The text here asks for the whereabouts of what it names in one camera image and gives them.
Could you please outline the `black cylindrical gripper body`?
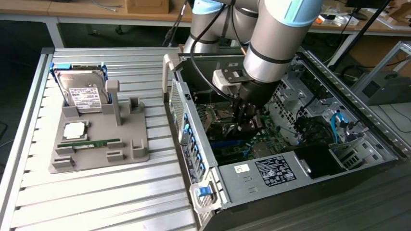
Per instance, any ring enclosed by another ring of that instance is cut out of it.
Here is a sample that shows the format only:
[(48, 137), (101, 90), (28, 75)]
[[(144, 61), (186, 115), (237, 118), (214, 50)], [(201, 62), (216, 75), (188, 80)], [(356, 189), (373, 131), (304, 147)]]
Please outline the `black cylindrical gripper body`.
[(240, 99), (261, 108), (272, 98), (278, 83), (280, 81), (262, 83), (256, 80), (242, 82), (238, 90)]

